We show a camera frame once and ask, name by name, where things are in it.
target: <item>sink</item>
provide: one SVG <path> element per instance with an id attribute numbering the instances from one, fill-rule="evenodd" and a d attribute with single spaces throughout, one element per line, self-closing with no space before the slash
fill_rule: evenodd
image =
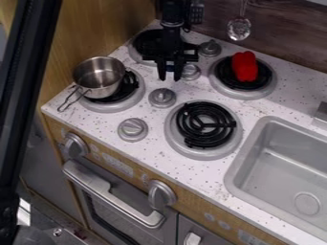
<path id="1" fill-rule="evenodd" d="M 234 196 L 327 241 L 327 137 L 265 117 L 224 181 Z"/>

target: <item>hanging utensil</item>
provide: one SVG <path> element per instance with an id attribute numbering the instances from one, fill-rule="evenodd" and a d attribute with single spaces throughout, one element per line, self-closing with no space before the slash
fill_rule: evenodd
<path id="1" fill-rule="evenodd" d="M 251 34 L 251 22 L 245 17 L 249 0 L 241 0 L 240 15 L 228 23 L 228 35 L 234 41 L 242 41 Z"/>
<path id="2" fill-rule="evenodd" d="M 112 57 L 98 56 L 81 62 L 73 73 L 76 89 L 57 108 L 57 111 L 64 112 L 82 97 L 103 99 L 112 96 L 120 87 L 125 73 L 124 65 Z M 76 99 L 69 102 L 74 94 Z"/>

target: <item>black coil burner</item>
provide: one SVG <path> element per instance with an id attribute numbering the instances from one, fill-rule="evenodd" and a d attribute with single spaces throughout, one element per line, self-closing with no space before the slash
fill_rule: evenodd
<path id="1" fill-rule="evenodd" d="M 205 101 L 186 103 L 178 111 L 176 123 L 188 147 L 203 149 L 228 142 L 237 126 L 230 112 Z"/>
<path id="2" fill-rule="evenodd" d="M 128 99 L 138 88 L 139 82 L 136 75 L 133 72 L 126 71 L 126 75 L 115 94 L 103 99 L 86 99 L 93 103 L 114 103 Z"/>
<path id="3" fill-rule="evenodd" d="M 154 56 L 159 51 L 162 35 L 162 30 L 145 31 L 134 39 L 133 46 L 142 56 Z"/>
<path id="4" fill-rule="evenodd" d="M 220 61 L 215 68 L 215 75 L 218 77 L 227 87 L 235 90 L 257 90 L 269 85 L 273 79 L 273 72 L 264 63 L 257 60 L 258 65 L 258 77 L 253 82 L 241 82 L 237 79 L 232 70 L 232 58 L 230 56 Z"/>

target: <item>speckled countertop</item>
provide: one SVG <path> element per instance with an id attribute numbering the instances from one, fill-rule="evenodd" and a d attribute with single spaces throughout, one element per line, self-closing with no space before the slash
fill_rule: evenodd
<path id="1" fill-rule="evenodd" d="M 186 34 L 185 38 L 196 44 L 210 40 L 208 36 L 193 32 Z M 220 40 L 217 42 L 222 46 L 223 52 L 215 58 L 201 56 L 199 62 L 202 69 L 201 77 L 194 81 L 179 82 L 174 82 L 171 75 L 168 75 L 166 81 L 158 80 L 156 68 L 136 63 L 130 58 L 127 47 L 121 46 L 110 56 L 118 58 L 126 67 L 137 70 L 143 76 L 146 94 L 141 102 L 126 111 L 115 114 L 91 112 L 79 103 L 64 113 L 58 113 L 57 107 L 72 91 L 70 86 L 45 104 L 42 111 L 286 242 L 303 245 L 327 244 L 232 196 L 226 190 L 224 175 L 239 148 L 224 159 L 201 162 L 180 155 L 166 142 L 164 119 L 171 108 L 157 109 L 148 102 L 149 93 L 162 87 L 170 88 L 177 93 L 176 105 L 189 100 L 213 100 L 224 104 L 234 111 L 242 122 L 244 128 L 242 143 L 257 121 L 265 116 L 280 117 L 327 136 L 327 131 L 312 126 L 313 115 L 320 102 L 327 100 L 326 74 L 256 53 L 257 57 L 265 60 L 277 72 L 277 87 L 271 95 L 262 100 L 233 100 L 216 92 L 211 87 L 206 74 L 209 66 L 217 59 L 236 52 L 244 52 L 246 49 Z M 136 144 L 124 142 L 117 134 L 118 125 L 123 120 L 134 117 L 145 120 L 150 129 L 148 136 Z"/>

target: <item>drain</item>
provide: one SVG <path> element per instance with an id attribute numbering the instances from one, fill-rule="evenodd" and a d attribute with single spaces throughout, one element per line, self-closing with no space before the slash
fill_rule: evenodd
<path id="1" fill-rule="evenodd" d="M 294 204 L 298 212 L 308 216 L 320 211 L 319 199 L 311 193 L 299 193 L 294 199 Z"/>

